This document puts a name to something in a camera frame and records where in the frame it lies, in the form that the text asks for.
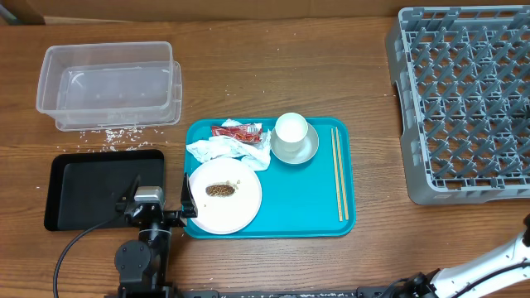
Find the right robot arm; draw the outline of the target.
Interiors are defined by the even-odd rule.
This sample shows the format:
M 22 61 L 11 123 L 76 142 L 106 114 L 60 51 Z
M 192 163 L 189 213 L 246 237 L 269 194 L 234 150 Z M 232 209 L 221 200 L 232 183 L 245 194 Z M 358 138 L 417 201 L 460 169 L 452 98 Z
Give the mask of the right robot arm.
M 529 218 L 508 243 L 457 267 L 409 278 L 393 297 L 477 298 L 529 278 Z

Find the wooden chopstick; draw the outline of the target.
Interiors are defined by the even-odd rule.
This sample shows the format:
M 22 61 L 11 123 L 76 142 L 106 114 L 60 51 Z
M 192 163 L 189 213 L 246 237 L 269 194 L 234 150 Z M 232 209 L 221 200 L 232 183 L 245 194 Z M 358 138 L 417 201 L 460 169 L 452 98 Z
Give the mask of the wooden chopstick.
M 341 194 L 342 194 L 342 203 L 344 207 L 343 208 L 344 219 L 349 220 L 349 209 L 348 209 L 349 206 L 347 203 L 347 196 L 346 196 L 346 191 L 345 191 L 345 174 L 344 174 L 344 167 L 343 167 L 340 134 L 339 134 L 339 130 L 337 127 L 335 128 L 335 140 L 336 140 L 336 149 L 337 149 L 338 161 L 339 161 L 340 187 L 341 187 Z
M 338 165 L 337 165 L 337 152 L 336 152 L 336 143 L 335 143 L 335 134 L 334 129 L 330 129 L 331 134 L 331 143 L 332 143 L 332 156 L 333 156 L 333 165 L 334 165 L 334 173 L 335 173 L 335 192 L 336 192 L 336 201 L 337 201 L 337 207 L 338 207 L 338 216 L 339 221 L 343 221 L 343 212 L 342 212 L 342 204 L 341 204 L 341 198 L 340 198 L 340 182 L 339 182 L 339 173 L 338 173 Z

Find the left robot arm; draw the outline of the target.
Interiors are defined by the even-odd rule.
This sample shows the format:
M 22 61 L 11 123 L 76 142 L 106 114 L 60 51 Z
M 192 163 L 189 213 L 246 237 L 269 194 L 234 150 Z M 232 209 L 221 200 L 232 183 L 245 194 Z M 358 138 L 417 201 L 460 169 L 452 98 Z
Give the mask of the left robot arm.
M 173 228 L 184 228 L 198 215 L 185 174 L 181 190 L 182 206 L 165 209 L 160 186 L 141 186 L 136 176 L 116 203 L 115 209 L 129 226 L 139 229 L 138 239 L 125 242 L 116 251 L 114 264 L 119 273 L 119 297 L 181 297 L 166 280 Z

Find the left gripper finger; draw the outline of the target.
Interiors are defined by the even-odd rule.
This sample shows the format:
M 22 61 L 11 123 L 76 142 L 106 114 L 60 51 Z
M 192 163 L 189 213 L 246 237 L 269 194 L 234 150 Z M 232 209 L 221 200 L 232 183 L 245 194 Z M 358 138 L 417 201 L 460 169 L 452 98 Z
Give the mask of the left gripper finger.
M 184 174 L 182 183 L 181 212 L 184 218 L 196 218 L 198 216 L 195 199 L 191 192 L 190 177 L 187 173 Z
M 125 190 L 125 192 L 122 194 L 121 198 L 119 199 L 119 202 L 129 202 L 134 200 L 134 195 L 136 194 L 137 188 L 139 187 L 139 184 L 141 182 L 141 176 L 136 175 L 133 179 L 129 187 Z

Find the red snack wrapper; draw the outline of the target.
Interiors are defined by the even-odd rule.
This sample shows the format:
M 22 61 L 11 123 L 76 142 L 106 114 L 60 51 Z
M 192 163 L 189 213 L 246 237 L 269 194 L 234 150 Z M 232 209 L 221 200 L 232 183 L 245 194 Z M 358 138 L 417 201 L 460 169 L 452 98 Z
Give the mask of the red snack wrapper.
M 231 137 L 239 142 L 257 144 L 262 140 L 263 128 L 261 123 L 240 124 L 235 126 L 211 126 L 214 137 Z

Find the grey shallow bowl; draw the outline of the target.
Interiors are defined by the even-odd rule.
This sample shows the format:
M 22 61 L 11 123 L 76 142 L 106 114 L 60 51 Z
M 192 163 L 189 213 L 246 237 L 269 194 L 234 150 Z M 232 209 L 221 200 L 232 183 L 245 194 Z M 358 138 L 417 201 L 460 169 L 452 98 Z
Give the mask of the grey shallow bowl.
M 309 161 L 318 151 L 319 143 L 316 130 L 309 124 L 308 133 L 302 140 L 301 147 L 297 151 L 288 152 L 281 148 L 280 139 L 277 137 L 276 132 L 272 131 L 272 153 L 277 159 L 287 164 L 299 165 Z

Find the white cup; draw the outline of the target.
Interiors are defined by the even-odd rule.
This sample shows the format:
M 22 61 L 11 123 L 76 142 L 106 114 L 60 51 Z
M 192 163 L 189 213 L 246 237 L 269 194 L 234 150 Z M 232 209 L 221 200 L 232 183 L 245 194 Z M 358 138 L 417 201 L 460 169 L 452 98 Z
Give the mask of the white cup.
M 274 130 L 280 148 L 289 152 L 297 151 L 307 135 L 308 123 L 298 113 L 284 113 L 277 119 Z

